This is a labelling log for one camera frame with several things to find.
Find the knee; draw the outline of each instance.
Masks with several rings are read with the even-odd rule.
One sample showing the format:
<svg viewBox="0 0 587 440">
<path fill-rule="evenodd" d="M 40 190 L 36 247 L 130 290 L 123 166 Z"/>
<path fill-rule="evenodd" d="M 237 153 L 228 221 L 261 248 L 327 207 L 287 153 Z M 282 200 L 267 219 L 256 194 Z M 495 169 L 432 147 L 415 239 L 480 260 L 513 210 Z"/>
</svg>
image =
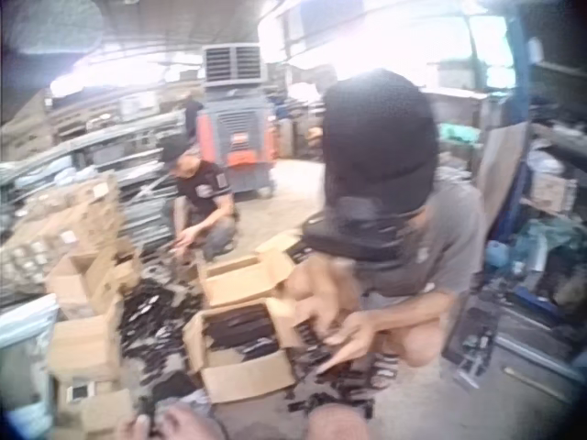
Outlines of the knee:
<svg viewBox="0 0 587 440">
<path fill-rule="evenodd" d="M 413 327 L 402 338 L 402 358 L 413 368 L 428 365 L 442 351 L 444 332 L 440 323 Z"/>
</svg>

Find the open cardboard box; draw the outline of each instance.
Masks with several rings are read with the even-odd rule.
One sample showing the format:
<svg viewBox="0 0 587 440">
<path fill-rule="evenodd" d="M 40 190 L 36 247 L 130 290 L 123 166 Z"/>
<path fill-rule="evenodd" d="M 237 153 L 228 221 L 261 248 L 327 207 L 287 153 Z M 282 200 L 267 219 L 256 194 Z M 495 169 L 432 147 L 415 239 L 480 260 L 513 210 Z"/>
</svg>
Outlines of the open cardboard box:
<svg viewBox="0 0 587 440">
<path fill-rule="evenodd" d="M 116 284 L 124 291 L 135 287 L 140 280 L 141 264 L 138 249 L 134 247 L 126 236 L 116 241 L 116 253 L 114 258 L 114 278 Z M 116 264 L 116 258 L 130 258 L 120 264 Z"/>
<path fill-rule="evenodd" d="M 267 307 L 280 350 L 265 357 L 235 363 L 235 357 L 226 357 L 225 365 L 216 357 L 210 365 L 204 328 L 208 316 L 221 314 L 254 304 Z M 195 372 L 200 372 L 212 403 L 234 402 L 294 385 L 292 366 L 285 353 L 287 347 L 299 347 L 301 341 L 294 330 L 294 303 L 276 298 L 264 298 L 238 305 L 208 309 L 198 313 L 183 329 L 183 342 Z"/>
<path fill-rule="evenodd" d="M 302 231 L 299 229 L 290 229 L 271 237 L 258 245 L 255 253 L 265 255 L 275 250 L 286 255 L 293 265 L 300 264 L 312 252 L 312 249 L 302 241 Z"/>
<path fill-rule="evenodd" d="M 116 307 L 107 314 L 55 324 L 49 371 L 61 383 L 118 380 L 120 355 Z"/>
<path fill-rule="evenodd" d="M 55 293 L 69 319 L 104 314 L 109 309 L 118 288 L 113 256 L 111 247 L 97 253 L 69 253 L 47 275 L 47 292 Z"/>
<path fill-rule="evenodd" d="M 87 435 L 113 432 L 118 424 L 133 417 L 128 390 L 98 394 L 81 404 L 82 428 Z"/>
<path fill-rule="evenodd" d="M 269 249 L 250 256 L 199 269 L 211 308 L 270 297 L 279 283 L 292 273 L 294 264 L 282 252 Z"/>
<path fill-rule="evenodd" d="M 94 396 L 120 390 L 118 383 L 112 380 L 87 383 L 78 382 L 75 384 L 59 382 L 59 387 L 57 389 L 57 414 L 58 417 L 62 417 L 66 420 L 71 418 L 77 419 L 82 410 L 82 402 L 93 397 L 89 396 L 81 399 L 71 399 L 72 396 L 68 396 L 68 390 L 72 385 L 75 385 L 76 387 L 82 387 L 85 385 L 92 389 Z"/>
</svg>

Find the hand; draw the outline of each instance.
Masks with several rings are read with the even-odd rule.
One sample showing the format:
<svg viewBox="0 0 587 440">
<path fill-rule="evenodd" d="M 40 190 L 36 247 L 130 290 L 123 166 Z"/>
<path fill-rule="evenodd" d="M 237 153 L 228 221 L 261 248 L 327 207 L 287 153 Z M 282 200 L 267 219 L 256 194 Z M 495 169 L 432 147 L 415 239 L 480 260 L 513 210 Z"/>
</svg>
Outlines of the hand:
<svg viewBox="0 0 587 440">
<path fill-rule="evenodd" d="M 187 249 L 187 246 L 173 248 L 173 255 L 179 262 L 183 263 L 185 261 L 185 254 L 187 253 Z"/>
<path fill-rule="evenodd" d="M 187 248 L 202 233 L 202 227 L 199 225 L 190 226 L 179 233 L 175 239 L 174 248 Z"/>
<path fill-rule="evenodd" d="M 175 404 L 163 415 L 160 431 L 165 440 L 217 440 L 210 419 L 195 414 L 184 404 Z"/>
<path fill-rule="evenodd" d="M 149 438 L 150 418 L 141 414 L 136 419 L 127 420 L 116 428 L 116 440 L 147 440 Z"/>
<path fill-rule="evenodd" d="M 295 304 L 295 324 L 298 325 L 314 318 L 316 333 L 321 337 L 325 337 L 328 335 L 331 325 L 337 319 L 338 312 L 337 301 L 311 296 Z"/>
<path fill-rule="evenodd" d="M 340 329 L 325 342 L 330 346 L 342 346 L 334 356 L 317 369 L 323 373 L 337 364 L 365 356 L 373 344 L 377 333 L 370 312 L 355 312 L 347 316 Z"/>
</svg>

